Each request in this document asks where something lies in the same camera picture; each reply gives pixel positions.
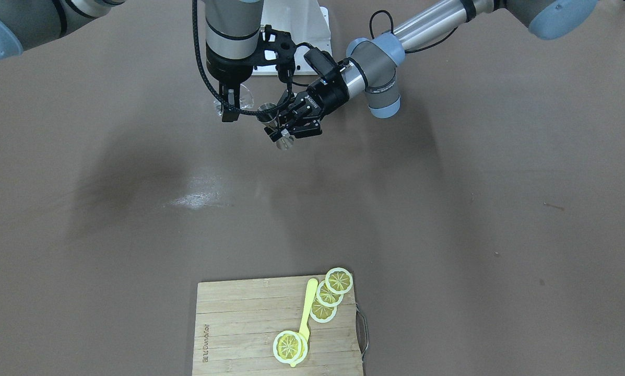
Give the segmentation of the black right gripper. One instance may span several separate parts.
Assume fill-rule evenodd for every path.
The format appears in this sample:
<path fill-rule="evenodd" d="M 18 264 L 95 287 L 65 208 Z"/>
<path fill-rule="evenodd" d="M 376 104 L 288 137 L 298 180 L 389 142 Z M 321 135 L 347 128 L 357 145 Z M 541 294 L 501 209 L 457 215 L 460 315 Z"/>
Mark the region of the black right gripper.
<path fill-rule="evenodd" d="M 229 88 L 222 88 L 222 122 L 235 122 L 239 118 L 239 86 L 247 81 L 253 66 L 222 57 L 213 50 L 206 50 L 206 67 L 214 79 Z"/>

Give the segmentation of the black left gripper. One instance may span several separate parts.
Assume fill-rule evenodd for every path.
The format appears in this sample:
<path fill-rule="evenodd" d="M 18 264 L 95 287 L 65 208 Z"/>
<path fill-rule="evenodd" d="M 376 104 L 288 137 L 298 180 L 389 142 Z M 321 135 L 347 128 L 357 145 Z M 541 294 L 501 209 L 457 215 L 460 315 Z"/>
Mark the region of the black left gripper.
<path fill-rule="evenodd" d="M 278 111 L 281 125 L 265 124 L 264 131 L 273 143 L 281 140 L 319 136 L 320 122 L 349 100 L 347 84 L 340 76 L 332 81 L 316 79 L 302 92 L 288 95 L 283 92 L 278 103 L 285 104 Z"/>

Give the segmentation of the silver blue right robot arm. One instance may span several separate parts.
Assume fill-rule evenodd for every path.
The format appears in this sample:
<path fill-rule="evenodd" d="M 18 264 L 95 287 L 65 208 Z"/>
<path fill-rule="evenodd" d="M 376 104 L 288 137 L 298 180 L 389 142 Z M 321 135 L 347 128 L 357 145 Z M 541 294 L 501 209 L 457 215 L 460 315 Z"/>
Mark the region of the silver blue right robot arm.
<path fill-rule="evenodd" d="M 92 42 L 93 52 L 107 48 L 132 62 L 156 48 L 164 55 L 181 52 L 174 37 L 192 43 L 192 57 L 200 79 L 219 102 L 221 120 L 260 116 L 264 110 L 241 106 L 241 87 L 252 76 L 247 60 L 257 50 L 261 33 L 262 1 L 171 1 L 128 15 L 131 1 L 0 1 L 0 61 L 21 56 L 63 38 Z"/>

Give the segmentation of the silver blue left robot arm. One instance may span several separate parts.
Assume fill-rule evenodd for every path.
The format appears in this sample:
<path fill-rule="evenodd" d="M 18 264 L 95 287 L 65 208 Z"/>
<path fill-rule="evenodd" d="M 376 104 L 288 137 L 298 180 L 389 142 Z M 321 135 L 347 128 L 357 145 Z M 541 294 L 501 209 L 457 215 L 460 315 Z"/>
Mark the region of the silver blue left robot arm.
<path fill-rule="evenodd" d="M 329 53 L 307 47 L 305 61 L 317 79 L 296 95 L 283 95 L 273 116 L 259 116 L 269 138 L 286 148 L 294 139 L 321 135 L 321 120 L 364 93 L 370 113 L 379 119 L 400 109 L 397 69 L 406 55 L 442 43 L 477 15 L 506 9 L 541 40 L 555 40 L 583 23 L 595 1 L 441 1 L 400 26 L 372 38 L 358 38 L 346 57 L 334 61 Z"/>

